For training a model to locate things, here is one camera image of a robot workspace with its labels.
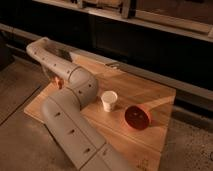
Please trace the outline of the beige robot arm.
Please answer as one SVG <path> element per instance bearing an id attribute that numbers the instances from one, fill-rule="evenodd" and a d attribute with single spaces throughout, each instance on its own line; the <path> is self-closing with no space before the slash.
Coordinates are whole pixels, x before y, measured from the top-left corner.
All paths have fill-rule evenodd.
<path id="1" fill-rule="evenodd" d="M 81 114 L 94 101 L 98 81 L 87 69 L 48 51 L 43 37 L 26 47 L 29 56 L 66 81 L 41 107 L 44 123 L 78 171 L 135 171 Z"/>

